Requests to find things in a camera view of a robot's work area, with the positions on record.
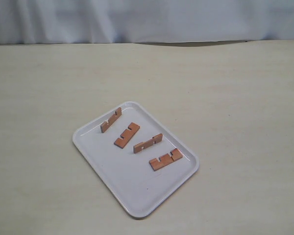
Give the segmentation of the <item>white backdrop curtain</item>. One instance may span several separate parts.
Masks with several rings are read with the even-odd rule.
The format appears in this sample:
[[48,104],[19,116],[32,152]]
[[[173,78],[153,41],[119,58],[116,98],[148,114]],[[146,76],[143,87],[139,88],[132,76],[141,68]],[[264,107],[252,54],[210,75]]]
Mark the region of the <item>white backdrop curtain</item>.
[[0,0],[0,44],[294,40],[294,0]]

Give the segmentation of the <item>white plastic tray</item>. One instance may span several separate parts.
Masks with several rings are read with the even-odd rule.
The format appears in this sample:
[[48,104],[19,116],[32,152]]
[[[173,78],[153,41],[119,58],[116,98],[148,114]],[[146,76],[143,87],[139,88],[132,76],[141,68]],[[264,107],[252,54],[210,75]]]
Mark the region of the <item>white plastic tray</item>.
[[[77,129],[73,143],[92,169],[109,188],[121,206],[132,217],[143,218],[153,212],[199,169],[199,159],[145,108],[134,101],[119,105],[122,115],[102,133],[100,125],[107,121],[110,110]],[[130,123],[139,131],[123,148],[114,145]],[[134,154],[133,146],[162,133],[162,141]],[[154,171],[149,161],[177,148],[183,158]]]

